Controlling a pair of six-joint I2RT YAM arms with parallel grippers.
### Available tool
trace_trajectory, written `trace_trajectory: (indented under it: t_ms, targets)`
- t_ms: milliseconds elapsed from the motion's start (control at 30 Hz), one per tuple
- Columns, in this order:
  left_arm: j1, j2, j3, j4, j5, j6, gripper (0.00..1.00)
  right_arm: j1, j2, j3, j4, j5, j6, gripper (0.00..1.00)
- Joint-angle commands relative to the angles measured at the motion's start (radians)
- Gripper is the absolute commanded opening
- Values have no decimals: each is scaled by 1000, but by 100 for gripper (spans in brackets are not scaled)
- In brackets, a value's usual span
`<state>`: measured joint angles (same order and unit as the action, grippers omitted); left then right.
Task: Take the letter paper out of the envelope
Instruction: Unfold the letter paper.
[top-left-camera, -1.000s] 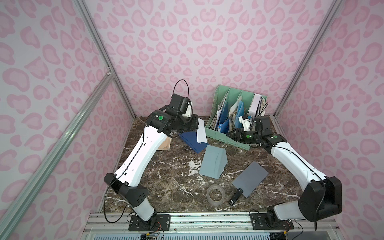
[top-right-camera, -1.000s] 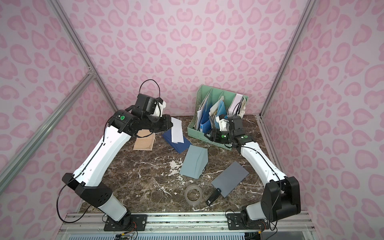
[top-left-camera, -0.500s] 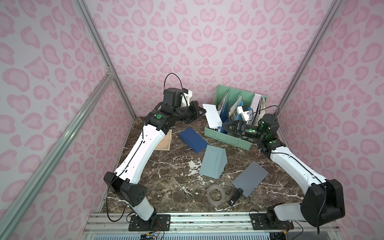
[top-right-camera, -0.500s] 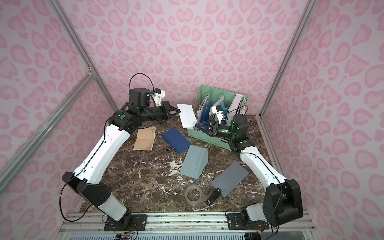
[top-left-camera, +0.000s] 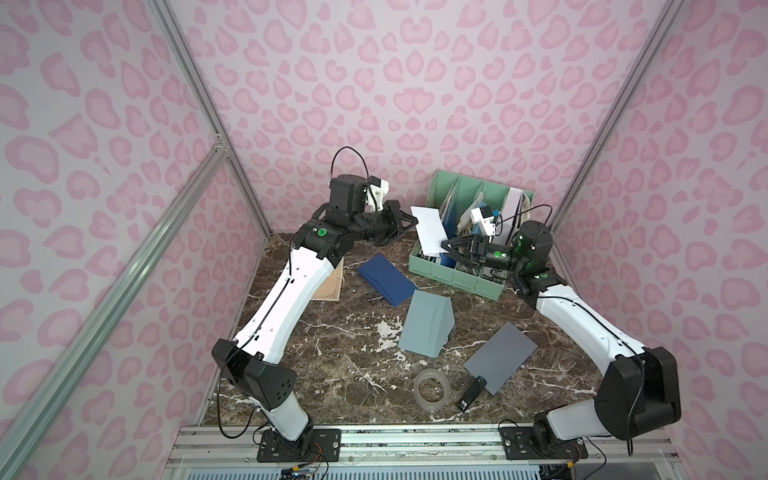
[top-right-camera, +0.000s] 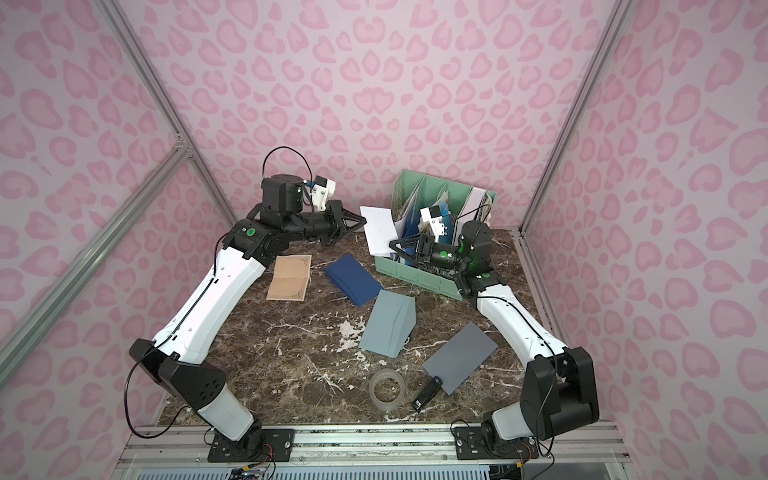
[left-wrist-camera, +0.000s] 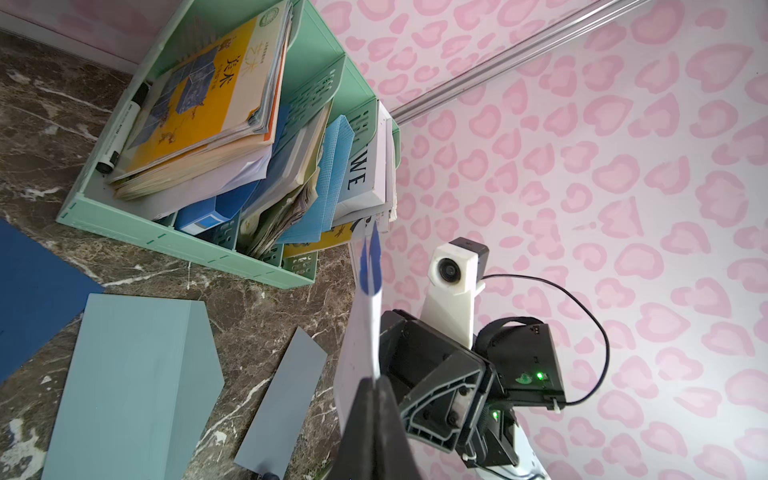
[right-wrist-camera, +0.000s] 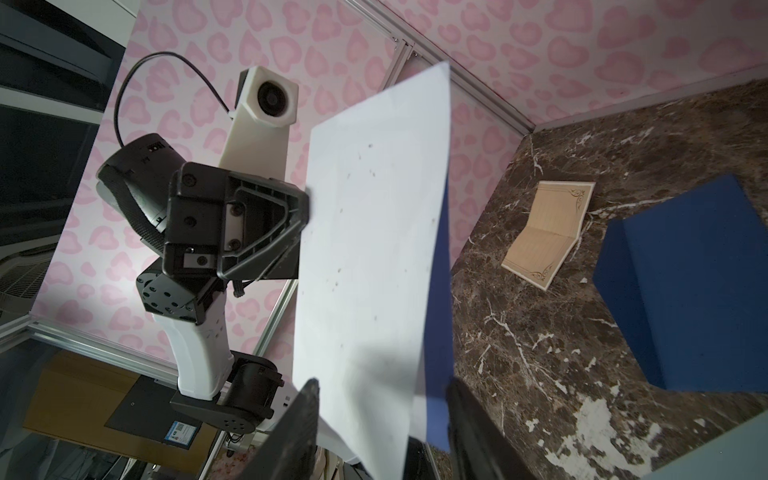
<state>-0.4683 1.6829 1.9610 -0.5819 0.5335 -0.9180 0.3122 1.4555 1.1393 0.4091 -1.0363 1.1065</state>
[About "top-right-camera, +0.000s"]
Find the white letter paper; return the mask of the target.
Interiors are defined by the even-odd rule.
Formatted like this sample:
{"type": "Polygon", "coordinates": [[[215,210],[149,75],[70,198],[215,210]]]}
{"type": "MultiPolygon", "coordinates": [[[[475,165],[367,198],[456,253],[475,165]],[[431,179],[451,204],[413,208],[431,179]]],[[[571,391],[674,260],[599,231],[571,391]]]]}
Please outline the white letter paper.
{"type": "Polygon", "coordinates": [[[380,207],[361,206],[360,214],[366,220],[364,232],[369,254],[374,257],[389,257],[394,251],[391,241],[399,238],[392,220],[391,210],[380,207]]]}

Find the light blue envelope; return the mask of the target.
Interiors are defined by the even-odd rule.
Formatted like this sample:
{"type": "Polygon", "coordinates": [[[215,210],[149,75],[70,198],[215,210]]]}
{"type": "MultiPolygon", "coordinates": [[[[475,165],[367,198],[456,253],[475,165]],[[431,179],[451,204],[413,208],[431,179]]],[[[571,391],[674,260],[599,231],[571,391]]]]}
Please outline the light blue envelope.
{"type": "Polygon", "coordinates": [[[399,356],[416,325],[415,298],[381,290],[359,347],[389,358],[399,356]]]}

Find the grey envelope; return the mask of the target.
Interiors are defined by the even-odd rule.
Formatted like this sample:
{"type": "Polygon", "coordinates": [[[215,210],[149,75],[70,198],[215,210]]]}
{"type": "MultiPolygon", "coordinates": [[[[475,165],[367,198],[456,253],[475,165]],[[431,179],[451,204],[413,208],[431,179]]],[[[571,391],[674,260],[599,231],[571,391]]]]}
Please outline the grey envelope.
{"type": "Polygon", "coordinates": [[[440,379],[441,389],[452,395],[497,348],[478,326],[469,323],[428,358],[423,368],[430,377],[440,379]]]}

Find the cream letter paper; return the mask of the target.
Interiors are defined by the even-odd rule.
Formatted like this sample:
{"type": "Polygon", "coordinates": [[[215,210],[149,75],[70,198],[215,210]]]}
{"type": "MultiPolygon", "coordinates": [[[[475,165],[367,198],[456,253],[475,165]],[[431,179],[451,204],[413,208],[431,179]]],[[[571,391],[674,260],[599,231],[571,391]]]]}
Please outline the cream letter paper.
{"type": "Polygon", "coordinates": [[[311,263],[311,255],[278,256],[267,299],[272,301],[303,301],[309,283],[311,263]]]}

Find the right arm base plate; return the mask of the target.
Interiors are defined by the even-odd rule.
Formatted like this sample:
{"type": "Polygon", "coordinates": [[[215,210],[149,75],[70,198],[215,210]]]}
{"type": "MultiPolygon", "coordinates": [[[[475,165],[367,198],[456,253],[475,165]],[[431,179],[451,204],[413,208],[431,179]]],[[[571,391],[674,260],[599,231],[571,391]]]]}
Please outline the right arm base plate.
{"type": "Polygon", "coordinates": [[[516,460],[523,463],[539,457],[533,437],[504,440],[498,437],[489,422],[470,426],[454,422],[450,428],[459,460],[516,460]]]}

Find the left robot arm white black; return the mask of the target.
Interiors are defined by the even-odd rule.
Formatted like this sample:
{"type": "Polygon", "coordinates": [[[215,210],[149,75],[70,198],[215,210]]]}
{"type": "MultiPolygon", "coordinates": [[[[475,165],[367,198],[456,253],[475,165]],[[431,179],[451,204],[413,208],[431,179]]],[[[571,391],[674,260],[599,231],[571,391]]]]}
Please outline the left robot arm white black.
{"type": "Polygon", "coordinates": [[[218,241],[210,270],[174,317],[129,355],[156,384],[183,401],[231,443],[260,441],[254,415],[229,389],[225,373],[207,360],[219,330],[246,290],[297,241],[332,246],[365,225],[334,199],[334,181],[279,174],[261,182],[263,198],[218,241]]]}

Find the dark blue envelope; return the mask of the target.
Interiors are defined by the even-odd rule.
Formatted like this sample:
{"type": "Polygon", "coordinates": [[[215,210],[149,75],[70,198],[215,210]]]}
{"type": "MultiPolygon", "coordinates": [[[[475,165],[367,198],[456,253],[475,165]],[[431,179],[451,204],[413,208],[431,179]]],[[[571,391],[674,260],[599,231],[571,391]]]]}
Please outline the dark blue envelope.
{"type": "Polygon", "coordinates": [[[357,307],[378,296],[383,286],[350,254],[325,268],[325,274],[357,307]]]}

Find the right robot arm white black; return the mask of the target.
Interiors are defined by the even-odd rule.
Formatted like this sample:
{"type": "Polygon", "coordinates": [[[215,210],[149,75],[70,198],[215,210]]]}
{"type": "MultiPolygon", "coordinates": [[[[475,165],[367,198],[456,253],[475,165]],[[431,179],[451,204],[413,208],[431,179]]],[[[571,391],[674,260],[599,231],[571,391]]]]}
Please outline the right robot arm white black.
{"type": "Polygon", "coordinates": [[[495,325],[525,367],[520,400],[484,417],[488,447],[526,437],[552,439],[599,419],[592,357],[584,348],[570,348],[555,338],[498,276],[486,223],[466,222],[456,245],[421,233],[392,240],[389,246],[420,270],[450,275],[461,296],[495,325]]]}

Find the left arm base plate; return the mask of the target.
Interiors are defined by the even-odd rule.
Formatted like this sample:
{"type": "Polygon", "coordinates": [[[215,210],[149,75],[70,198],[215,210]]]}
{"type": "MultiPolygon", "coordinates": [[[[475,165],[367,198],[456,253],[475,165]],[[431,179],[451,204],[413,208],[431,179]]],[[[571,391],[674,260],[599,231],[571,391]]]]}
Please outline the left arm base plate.
{"type": "Polygon", "coordinates": [[[217,430],[208,452],[209,463],[258,463],[267,458],[275,462],[290,460],[296,431],[285,428],[251,428],[238,441],[217,430]]]}

